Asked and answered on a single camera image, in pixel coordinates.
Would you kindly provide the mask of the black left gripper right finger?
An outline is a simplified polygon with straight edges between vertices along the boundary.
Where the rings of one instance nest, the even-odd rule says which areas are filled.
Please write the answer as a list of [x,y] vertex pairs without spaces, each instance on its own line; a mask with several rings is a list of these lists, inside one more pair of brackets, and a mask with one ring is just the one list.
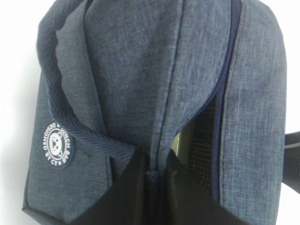
[[189,176],[173,150],[166,159],[164,216],[167,225],[237,224],[237,218]]

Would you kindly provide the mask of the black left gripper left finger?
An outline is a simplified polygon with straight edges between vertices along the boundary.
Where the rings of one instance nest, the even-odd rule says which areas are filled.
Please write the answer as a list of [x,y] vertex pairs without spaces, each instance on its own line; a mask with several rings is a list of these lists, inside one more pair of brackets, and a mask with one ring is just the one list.
[[135,150],[111,188],[75,219],[76,225],[146,225],[145,150]]

